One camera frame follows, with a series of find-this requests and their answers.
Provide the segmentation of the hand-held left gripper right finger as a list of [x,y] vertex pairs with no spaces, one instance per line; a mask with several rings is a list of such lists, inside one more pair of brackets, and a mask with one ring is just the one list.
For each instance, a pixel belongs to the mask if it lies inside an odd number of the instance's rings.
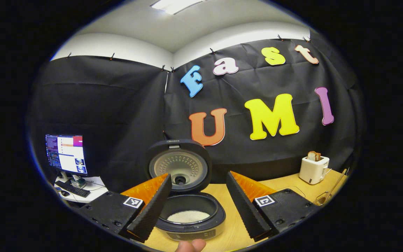
[[234,171],[228,172],[226,185],[249,236],[256,242],[293,228],[320,209],[294,190],[273,190]]

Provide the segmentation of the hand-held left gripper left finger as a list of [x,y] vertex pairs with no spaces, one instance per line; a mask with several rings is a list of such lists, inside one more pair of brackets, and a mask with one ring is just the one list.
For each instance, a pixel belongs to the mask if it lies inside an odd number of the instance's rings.
[[170,174],[163,174],[122,194],[108,191],[77,212],[111,233],[144,243],[163,210],[171,188]]

